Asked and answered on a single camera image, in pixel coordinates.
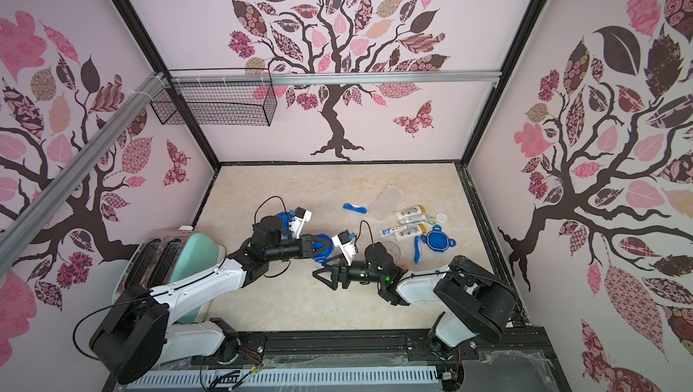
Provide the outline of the white toothpaste tube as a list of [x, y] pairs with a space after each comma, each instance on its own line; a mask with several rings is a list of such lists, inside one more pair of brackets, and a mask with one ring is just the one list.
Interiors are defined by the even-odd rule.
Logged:
[[404, 231], [406, 229], [414, 228], [414, 227], [420, 227], [420, 226], [422, 226], [422, 224], [424, 224], [424, 221], [422, 221], [422, 220], [400, 223], [399, 225], [396, 225], [395, 227], [391, 227], [389, 229], [379, 231], [379, 234], [381, 237], [389, 237], [390, 235], [393, 235], [399, 231]]

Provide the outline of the detached blue container lid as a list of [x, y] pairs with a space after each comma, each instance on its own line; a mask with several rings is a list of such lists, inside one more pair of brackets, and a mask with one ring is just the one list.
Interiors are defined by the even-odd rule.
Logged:
[[457, 245], [457, 241], [442, 231], [442, 227], [438, 224], [434, 225], [430, 231], [422, 235], [420, 240], [435, 252], [445, 252]]

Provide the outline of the small white round cap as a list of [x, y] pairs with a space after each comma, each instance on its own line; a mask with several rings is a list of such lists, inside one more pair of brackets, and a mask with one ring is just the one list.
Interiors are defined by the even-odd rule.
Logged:
[[446, 215], [446, 213], [437, 213], [435, 215], [435, 220], [438, 222], [438, 224], [443, 224], [449, 220], [449, 217]]

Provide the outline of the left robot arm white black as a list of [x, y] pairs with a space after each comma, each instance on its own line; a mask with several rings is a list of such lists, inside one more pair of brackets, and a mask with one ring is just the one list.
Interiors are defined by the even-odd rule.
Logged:
[[229, 362], [240, 349], [237, 331], [221, 318], [182, 325], [184, 314], [224, 294], [248, 287], [273, 261], [312, 260], [327, 238], [295, 236], [277, 216], [266, 216], [253, 234], [218, 265], [171, 284], [126, 289], [90, 338], [88, 348], [121, 384], [140, 379], [157, 365], [190, 357]]

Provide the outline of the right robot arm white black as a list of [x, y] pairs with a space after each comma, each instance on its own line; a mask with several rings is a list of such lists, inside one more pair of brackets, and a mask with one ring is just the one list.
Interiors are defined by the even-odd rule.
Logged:
[[447, 310], [431, 332], [446, 349], [473, 339], [498, 343], [519, 303], [512, 287], [470, 258], [458, 255], [443, 269], [411, 272], [397, 266], [380, 242], [366, 248], [363, 260], [339, 260], [312, 276], [332, 290], [373, 283], [380, 298], [394, 306], [443, 303]]

